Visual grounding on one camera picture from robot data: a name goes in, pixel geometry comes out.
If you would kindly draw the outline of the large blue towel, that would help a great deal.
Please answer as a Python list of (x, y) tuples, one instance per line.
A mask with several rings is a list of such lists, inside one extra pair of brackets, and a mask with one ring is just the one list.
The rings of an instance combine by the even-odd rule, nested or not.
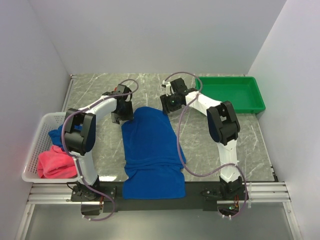
[(121, 126), (124, 147), (125, 199), (178, 199), (186, 196), (177, 137), (168, 116), (143, 106)]

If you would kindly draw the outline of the pink towel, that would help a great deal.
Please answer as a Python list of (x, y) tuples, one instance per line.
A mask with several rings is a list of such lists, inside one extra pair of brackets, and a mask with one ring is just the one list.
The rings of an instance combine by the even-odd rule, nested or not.
[(73, 158), (52, 145), (38, 155), (37, 175), (41, 179), (70, 179), (77, 175), (77, 170)]

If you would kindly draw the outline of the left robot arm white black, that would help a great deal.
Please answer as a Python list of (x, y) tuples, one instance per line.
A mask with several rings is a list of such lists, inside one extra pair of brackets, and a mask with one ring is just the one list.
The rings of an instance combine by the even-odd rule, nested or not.
[(92, 150), (96, 142), (97, 122), (107, 115), (111, 121), (120, 124), (134, 119), (132, 96), (134, 91), (124, 84), (118, 84), (111, 92), (105, 92), (90, 105), (65, 113), (61, 130), (64, 151), (71, 156), (77, 171), (77, 181), (85, 185), (82, 194), (89, 201), (100, 197), (101, 189), (95, 185), (98, 173), (94, 166)]

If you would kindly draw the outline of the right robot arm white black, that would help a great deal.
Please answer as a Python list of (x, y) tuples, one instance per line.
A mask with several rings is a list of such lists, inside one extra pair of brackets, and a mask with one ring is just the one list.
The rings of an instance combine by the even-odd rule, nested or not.
[[(220, 172), (219, 192), (231, 200), (242, 189), (245, 179), (238, 168), (237, 139), (241, 130), (240, 123), (230, 101), (218, 101), (201, 93), (200, 89), (188, 88), (182, 78), (162, 82), (165, 94), (160, 96), (162, 112), (165, 115), (182, 110), (176, 130), (176, 145), (178, 156), (183, 168), (193, 176), (204, 178), (215, 172)], [(188, 169), (182, 158), (180, 145), (181, 122), (188, 108), (197, 110), (207, 118), (208, 131), (212, 140), (217, 144), (220, 167), (206, 174), (196, 174)]]

